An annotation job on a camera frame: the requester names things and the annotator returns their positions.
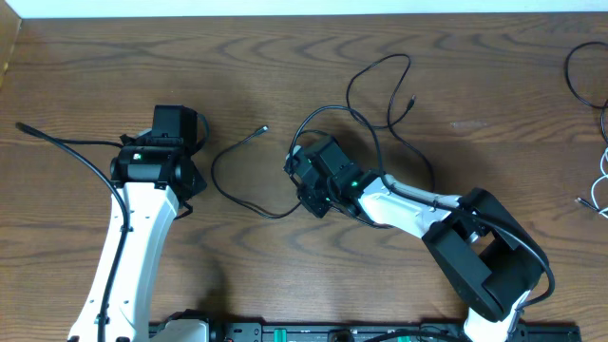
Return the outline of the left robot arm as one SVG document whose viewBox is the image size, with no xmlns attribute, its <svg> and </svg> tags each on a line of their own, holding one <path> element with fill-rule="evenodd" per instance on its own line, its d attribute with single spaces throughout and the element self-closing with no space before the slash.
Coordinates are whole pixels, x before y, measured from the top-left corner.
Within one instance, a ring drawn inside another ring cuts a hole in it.
<svg viewBox="0 0 608 342">
<path fill-rule="evenodd" d="M 209 125 L 183 105 L 154 108 L 151 127 L 110 164 L 111 218 L 96 274 L 70 341 L 145 341 L 162 248 L 175 219 L 206 182 L 192 157 Z"/>
</svg>

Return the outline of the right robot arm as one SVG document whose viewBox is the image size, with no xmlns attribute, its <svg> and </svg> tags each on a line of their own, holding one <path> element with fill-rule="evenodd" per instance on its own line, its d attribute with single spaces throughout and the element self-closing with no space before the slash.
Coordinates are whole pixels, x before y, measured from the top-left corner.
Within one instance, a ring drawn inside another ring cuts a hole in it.
<svg viewBox="0 0 608 342">
<path fill-rule="evenodd" d="M 363 171 L 332 136 L 295 146 L 284 170 L 315 217 L 335 210 L 421 239 L 468 307 L 466 338 L 505 341 L 514 334 L 548 259 L 491 193 L 475 188 L 464 196 L 440 195 Z"/>
</svg>

